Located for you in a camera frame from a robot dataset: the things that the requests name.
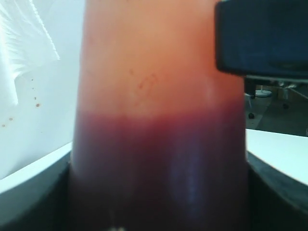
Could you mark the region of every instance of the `gray floor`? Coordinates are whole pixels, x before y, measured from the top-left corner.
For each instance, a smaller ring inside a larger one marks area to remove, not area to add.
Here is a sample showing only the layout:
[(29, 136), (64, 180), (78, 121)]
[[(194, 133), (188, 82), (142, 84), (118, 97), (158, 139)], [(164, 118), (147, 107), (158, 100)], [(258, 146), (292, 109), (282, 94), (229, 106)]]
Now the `gray floor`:
[[(256, 97), (251, 100), (251, 108), (245, 96), (246, 128), (308, 136), (308, 102), (288, 102), (288, 109), (283, 108), (284, 102), (275, 97)], [(249, 119), (249, 113), (255, 118)]]

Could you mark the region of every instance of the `red liquid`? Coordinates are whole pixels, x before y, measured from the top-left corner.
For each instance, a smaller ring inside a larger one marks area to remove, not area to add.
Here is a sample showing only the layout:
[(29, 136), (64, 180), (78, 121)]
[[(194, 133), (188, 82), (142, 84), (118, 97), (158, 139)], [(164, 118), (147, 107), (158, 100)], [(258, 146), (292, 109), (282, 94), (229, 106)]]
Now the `red liquid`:
[(155, 119), (79, 111), (72, 230), (247, 231), (244, 136), (242, 102)]

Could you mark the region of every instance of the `white wall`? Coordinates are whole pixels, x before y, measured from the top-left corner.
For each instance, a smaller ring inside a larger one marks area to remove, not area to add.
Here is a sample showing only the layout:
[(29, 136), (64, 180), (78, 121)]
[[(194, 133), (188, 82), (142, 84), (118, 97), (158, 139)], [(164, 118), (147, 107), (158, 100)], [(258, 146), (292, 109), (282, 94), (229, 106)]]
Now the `white wall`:
[(0, 179), (73, 136), (84, 0), (34, 4), (61, 60), (16, 79), (19, 105), (0, 113)]

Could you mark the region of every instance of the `dark blue object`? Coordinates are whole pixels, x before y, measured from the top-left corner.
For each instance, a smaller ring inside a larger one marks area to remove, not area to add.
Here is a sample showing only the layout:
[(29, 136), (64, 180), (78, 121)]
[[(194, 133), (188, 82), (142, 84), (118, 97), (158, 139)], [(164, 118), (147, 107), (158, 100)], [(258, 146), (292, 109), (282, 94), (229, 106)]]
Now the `dark blue object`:
[(308, 79), (307, 0), (229, 0), (215, 7), (222, 72)]

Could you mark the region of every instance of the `juice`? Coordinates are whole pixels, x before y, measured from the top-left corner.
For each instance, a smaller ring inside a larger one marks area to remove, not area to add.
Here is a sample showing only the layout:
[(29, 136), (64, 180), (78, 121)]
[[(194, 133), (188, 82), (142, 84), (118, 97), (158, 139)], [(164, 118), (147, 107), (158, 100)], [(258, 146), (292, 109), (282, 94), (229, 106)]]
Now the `juice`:
[(71, 230), (248, 230), (243, 80), (215, 69), (214, 3), (87, 1)]

